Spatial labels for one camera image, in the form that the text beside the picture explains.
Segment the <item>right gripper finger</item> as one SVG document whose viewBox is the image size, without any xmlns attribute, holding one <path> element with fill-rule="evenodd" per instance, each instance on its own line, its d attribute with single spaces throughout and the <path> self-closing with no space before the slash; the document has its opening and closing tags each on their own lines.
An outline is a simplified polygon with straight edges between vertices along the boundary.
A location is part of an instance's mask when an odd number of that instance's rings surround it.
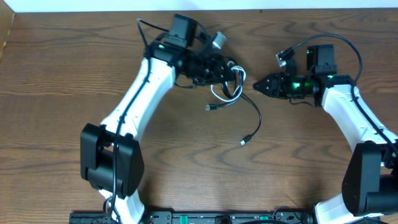
<svg viewBox="0 0 398 224">
<path fill-rule="evenodd" d="M 258 89 L 259 92 L 262 94 L 268 96 L 268 97 L 275 97 L 275 91 L 272 88 L 267 87 L 261 87 Z"/>
<path fill-rule="evenodd" d="M 253 84 L 255 90 L 274 90 L 275 89 L 275 73 L 270 73 L 263 79 Z"/>
</svg>

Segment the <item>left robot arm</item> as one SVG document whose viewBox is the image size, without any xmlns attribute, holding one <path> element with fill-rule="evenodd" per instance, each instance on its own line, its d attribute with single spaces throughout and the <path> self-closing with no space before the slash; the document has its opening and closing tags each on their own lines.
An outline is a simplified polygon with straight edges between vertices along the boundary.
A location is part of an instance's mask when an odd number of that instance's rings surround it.
<svg viewBox="0 0 398 224">
<path fill-rule="evenodd" d="M 152 42 L 143 40 L 137 77 L 117 107 L 100 125 L 80 134 L 80 175 L 105 197 L 104 215 L 116 223 L 139 223 L 144 204 L 138 186 L 144 175 L 140 142 L 155 109 L 179 75 L 196 86 L 234 81 L 220 54 L 226 37 L 210 35 L 198 21 L 175 14 L 172 26 Z"/>
</svg>

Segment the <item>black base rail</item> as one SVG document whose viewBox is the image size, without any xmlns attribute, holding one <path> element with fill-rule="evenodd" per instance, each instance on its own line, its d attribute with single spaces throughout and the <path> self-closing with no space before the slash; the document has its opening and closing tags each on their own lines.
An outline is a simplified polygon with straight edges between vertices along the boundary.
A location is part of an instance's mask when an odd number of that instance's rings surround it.
<svg viewBox="0 0 398 224">
<path fill-rule="evenodd" d="M 171 210 L 146 211 L 138 224 L 217 224 L 217 223 L 286 223 L 314 224 L 312 212 L 280 208 L 261 212 L 175 212 Z"/>
</svg>

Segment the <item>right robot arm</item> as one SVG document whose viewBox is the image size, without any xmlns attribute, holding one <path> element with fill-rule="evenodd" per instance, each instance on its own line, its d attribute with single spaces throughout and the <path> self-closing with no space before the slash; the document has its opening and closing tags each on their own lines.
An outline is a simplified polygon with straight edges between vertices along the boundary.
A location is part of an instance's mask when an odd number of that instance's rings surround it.
<svg viewBox="0 0 398 224">
<path fill-rule="evenodd" d="M 308 75 L 298 75 L 294 51 L 276 55 L 280 73 L 271 73 L 253 88 L 271 98 L 297 100 L 312 97 L 336 122 L 352 157 L 341 193 L 315 205 L 317 223 L 355 223 L 397 213 L 397 135 L 369 109 L 349 75 L 339 74 L 332 45 L 307 49 Z"/>
</svg>

